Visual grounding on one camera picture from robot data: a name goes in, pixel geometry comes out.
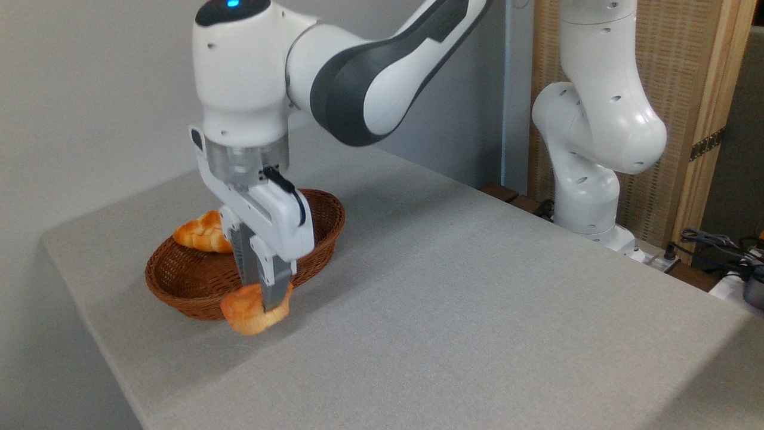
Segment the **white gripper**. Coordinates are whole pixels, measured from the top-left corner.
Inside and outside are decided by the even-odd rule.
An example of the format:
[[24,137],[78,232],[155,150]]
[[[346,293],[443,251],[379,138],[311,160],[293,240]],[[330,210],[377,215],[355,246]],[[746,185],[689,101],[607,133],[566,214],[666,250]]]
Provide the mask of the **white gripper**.
[[295,262],[314,249],[307,199],[279,173],[288,142],[229,147],[190,127],[202,180],[224,205],[221,228],[242,285],[259,281],[264,311],[285,300]]

